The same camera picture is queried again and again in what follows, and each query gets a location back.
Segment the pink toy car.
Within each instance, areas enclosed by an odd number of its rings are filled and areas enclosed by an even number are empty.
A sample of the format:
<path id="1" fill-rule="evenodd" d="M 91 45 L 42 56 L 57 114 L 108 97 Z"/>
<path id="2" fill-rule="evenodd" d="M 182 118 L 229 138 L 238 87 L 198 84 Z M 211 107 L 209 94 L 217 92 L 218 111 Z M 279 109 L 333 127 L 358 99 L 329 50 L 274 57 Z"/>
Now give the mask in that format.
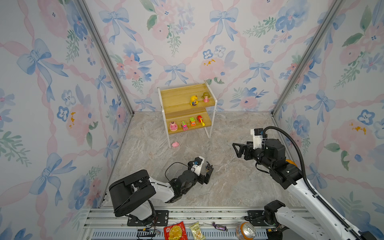
<path id="1" fill-rule="evenodd" d="M 181 125 L 182 125 L 182 129 L 184 130 L 184 131 L 187 131 L 189 128 L 188 128 L 188 125 L 187 125 L 187 123 L 185 122 L 185 121 L 182 121 L 181 122 Z"/>

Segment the green orange toy truck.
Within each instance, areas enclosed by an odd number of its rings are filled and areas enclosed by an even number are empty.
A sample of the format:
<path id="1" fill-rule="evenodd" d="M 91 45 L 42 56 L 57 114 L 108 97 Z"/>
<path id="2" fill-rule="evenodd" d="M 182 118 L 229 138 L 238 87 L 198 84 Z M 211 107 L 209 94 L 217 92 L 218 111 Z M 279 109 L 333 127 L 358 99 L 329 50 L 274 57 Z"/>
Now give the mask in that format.
<path id="1" fill-rule="evenodd" d="M 190 118 L 190 124 L 191 124 L 192 127 L 194 127 L 194 126 L 197 125 L 197 124 L 196 124 L 196 120 L 195 120 L 194 117 L 191 117 L 191 118 Z"/>

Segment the pink bear donut toy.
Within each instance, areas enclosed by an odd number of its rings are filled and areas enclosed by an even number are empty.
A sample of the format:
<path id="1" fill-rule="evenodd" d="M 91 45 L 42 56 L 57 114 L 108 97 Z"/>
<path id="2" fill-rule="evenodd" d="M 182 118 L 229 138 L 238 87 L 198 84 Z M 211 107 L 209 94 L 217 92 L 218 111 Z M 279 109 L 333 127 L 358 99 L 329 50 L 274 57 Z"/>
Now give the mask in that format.
<path id="1" fill-rule="evenodd" d="M 175 131 L 177 131 L 178 130 L 178 125 L 177 125 L 177 123 L 176 122 L 170 122 L 170 131 L 171 132 L 175 132 Z"/>

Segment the red yellow toy excavator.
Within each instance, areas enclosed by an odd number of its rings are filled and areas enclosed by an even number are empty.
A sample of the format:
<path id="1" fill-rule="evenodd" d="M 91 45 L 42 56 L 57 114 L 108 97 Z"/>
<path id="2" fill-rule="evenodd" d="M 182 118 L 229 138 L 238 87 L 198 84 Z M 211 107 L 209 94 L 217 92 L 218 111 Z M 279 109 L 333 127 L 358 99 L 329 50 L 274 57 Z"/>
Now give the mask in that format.
<path id="1" fill-rule="evenodd" d="M 199 122 L 203 127 L 206 126 L 206 124 L 205 124 L 205 122 L 204 122 L 204 118 L 203 118 L 201 115 L 198 115 L 198 116 L 197 116 L 197 120 L 198 120 L 198 122 Z"/>

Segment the olive hair doll head toy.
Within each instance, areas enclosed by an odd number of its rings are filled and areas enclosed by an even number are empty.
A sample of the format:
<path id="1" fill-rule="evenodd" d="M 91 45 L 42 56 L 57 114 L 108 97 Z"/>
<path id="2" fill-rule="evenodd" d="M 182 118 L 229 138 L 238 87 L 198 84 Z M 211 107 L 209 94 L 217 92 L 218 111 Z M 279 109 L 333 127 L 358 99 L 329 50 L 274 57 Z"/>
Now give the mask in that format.
<path id="1" fill-rule="evenodd" d="M 204 92 L 202 95 L 202 100 L 204 103 L 208 103 L 210 101 L 210 93 L 209 92 Z"/>

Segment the yellow figure toy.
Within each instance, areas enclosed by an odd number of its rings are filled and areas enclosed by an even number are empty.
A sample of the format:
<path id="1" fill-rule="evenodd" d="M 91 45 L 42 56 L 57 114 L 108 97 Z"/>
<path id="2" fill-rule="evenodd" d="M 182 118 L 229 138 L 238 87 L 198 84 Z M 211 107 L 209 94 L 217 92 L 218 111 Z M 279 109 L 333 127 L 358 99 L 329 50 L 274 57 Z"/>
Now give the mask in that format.
<path id="1" fill-rule="evenodd" d="M 191 102 L 190 102 L 191 106 L 196 107 L 198 105 L 198 103 L 199 103 L 198 97 L 197 96 L 192 96 L 191 97 Z"/>

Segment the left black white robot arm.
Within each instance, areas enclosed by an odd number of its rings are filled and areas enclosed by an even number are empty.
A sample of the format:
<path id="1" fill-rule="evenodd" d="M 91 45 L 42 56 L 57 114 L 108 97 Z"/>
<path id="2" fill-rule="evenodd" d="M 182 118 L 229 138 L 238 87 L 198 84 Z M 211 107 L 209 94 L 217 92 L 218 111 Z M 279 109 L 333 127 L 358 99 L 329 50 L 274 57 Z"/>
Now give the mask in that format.
<path id="1" fill-rule="evenodd" d="M 152 199 L 166 204 L 174 203 L 186 195 L 197 183 L 208 184 L 214 171 L 213 165 L 197 157 L 188 162 L 187 170 L 166 183 L 150 177 L 147 170 L 140 170 L 109 186 L 114 215 L 131 216 L 141 225 L 148 225 L 157 213 Z"/>

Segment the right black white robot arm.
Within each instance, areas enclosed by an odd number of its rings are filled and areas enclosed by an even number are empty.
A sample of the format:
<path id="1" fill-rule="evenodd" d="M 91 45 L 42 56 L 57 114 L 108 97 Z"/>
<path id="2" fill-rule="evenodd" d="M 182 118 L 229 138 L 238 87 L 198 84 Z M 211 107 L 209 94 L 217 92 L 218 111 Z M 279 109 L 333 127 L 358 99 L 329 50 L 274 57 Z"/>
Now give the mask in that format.
<path id="1" fill-rule="evenodd" d="M 254 160 L 268 169 L 275 182 L 296 197 L 318 221 L 319 226 L 295 215 L 284 203 L 275 200 L 265 205 L 262 220 L 270 226 L 283 225 L 307 240 L 374 240 L 369 231 L 350 223 L 314 189 L 304 172 L 289 163 L 285 146 L 276 139 L 262 144 L 232 144 L 238 158 Z"/>

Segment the orange lid plastic cup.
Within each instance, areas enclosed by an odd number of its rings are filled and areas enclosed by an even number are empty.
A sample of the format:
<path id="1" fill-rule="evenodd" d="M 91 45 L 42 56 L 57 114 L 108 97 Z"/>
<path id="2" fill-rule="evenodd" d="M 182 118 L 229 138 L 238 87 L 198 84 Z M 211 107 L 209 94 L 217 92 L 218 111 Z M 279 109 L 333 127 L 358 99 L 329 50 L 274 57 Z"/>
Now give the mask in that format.
<path id="1" fill-rule="evenodd" d="M 287 163 L 294 165 L 296 168 L 298 168 L 297 164 L 291 160 L 286 160 Z"/>

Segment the green snack packet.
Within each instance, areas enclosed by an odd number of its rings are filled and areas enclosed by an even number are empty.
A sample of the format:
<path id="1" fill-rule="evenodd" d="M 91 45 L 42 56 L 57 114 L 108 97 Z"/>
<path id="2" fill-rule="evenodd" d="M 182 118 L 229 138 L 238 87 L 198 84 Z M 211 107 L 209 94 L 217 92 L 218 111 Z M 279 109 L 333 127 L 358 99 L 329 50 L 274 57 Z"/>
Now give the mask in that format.
<path id="1" fill-rule="evenodd" d="M 189 228 L 192 232 L 192 235 L 194 237 L 194 240 L 205 240 L 206 237 L 203 234 L 199 222 L 195 222 L 193 224 L 189 225 Z"/>

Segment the purple wrapped candy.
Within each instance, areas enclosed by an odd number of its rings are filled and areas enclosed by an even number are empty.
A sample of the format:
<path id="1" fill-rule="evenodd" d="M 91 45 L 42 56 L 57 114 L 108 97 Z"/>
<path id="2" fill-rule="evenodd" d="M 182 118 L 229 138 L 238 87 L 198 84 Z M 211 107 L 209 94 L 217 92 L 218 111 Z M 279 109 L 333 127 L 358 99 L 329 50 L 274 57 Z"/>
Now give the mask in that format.
<path id="1" fill-rule="evenodd" d="M 222 231 L 222 232 L 227 232 L 228 231 L 228 228 L 224 225 L 220 225 L 220 224 L 216 224 L 215 222 L 212 223 L 212 226 L 216 229 L 216 230 L 219 230 L 219 231 Z"/>

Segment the red snack packet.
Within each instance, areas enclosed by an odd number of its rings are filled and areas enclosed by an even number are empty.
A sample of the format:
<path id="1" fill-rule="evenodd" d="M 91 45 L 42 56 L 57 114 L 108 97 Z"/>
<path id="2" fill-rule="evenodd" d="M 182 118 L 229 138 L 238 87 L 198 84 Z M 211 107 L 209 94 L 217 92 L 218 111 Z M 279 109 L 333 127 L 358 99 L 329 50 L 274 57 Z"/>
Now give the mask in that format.
<path id="1" fill-rule="evenodd" d="M 188 240 L 184 222 L 164 227 L 165 240 Z"/>

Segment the silver drink can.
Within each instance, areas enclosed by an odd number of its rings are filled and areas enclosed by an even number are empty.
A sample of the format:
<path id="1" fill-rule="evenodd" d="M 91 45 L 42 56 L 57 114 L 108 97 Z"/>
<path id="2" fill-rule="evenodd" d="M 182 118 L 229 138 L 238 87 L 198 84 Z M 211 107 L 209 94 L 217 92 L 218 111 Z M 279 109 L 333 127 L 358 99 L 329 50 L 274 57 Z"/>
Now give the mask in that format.
<path id="1" fill-rule="evenodd" d="M 237 225 L 236 235 L 239 240 L 253 240 L 256 236 L 256 231 L 251 223 L 243 222 Z"/>

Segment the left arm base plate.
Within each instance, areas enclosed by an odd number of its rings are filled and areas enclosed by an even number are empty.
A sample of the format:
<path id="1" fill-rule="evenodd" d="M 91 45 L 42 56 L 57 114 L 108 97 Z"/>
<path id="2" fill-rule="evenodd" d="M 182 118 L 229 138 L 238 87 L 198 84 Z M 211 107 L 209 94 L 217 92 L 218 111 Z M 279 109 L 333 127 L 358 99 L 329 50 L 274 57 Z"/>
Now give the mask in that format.
<path id="1" fill-rule="evenodd" d="M 156 227 L 166 227 L 169 222 L 168 210 L 154 210 L 152 214 L 145 220 L 139 220 L 133 215 L 128 216 L 128 227 L 150 227 L 155 225 Z"/>

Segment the white frame wooden two-tier shelf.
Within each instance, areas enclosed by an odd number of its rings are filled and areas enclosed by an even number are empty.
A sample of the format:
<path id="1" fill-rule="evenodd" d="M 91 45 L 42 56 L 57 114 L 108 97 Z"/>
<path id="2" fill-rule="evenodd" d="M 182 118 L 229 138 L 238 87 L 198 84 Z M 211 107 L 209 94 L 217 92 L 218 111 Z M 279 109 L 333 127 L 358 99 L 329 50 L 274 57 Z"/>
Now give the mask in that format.
<path id="1" fill-rule="evenodd" d="M 208 103 L 204 103 L 202 95 L 204 92 L 209 92 L 211 97 Z M 188 125 L 188 131 L 204 129 L 208 138 L 212 136 L 213 126 L 215 122 L 215 116 L 217 111 L 218 100 L 214 95 L 207 81 L 203 84 L 187 85 L 185 87 L 161 89 L 158 88 L 158 95 L 162 110 L 163 123 L 165 126 L 165 132 L 167 136 L 168 146 L 171 148 L 170 135 L 183 133 L 181 122 L 185 121 Z M 191 106 L 191 97 L 198 97 L 198 105 L 196 107 Z M 197 120 L 197 116 L 201 115 L 204 118 L 206 124 L 203 127 Z M 190 118 L 194 117 L 196 120 L 196 126 L 192 127 L 190 124 Z M 176 122 L 178 130 L 175 132 L 170 131 L 170 122 Z"/>

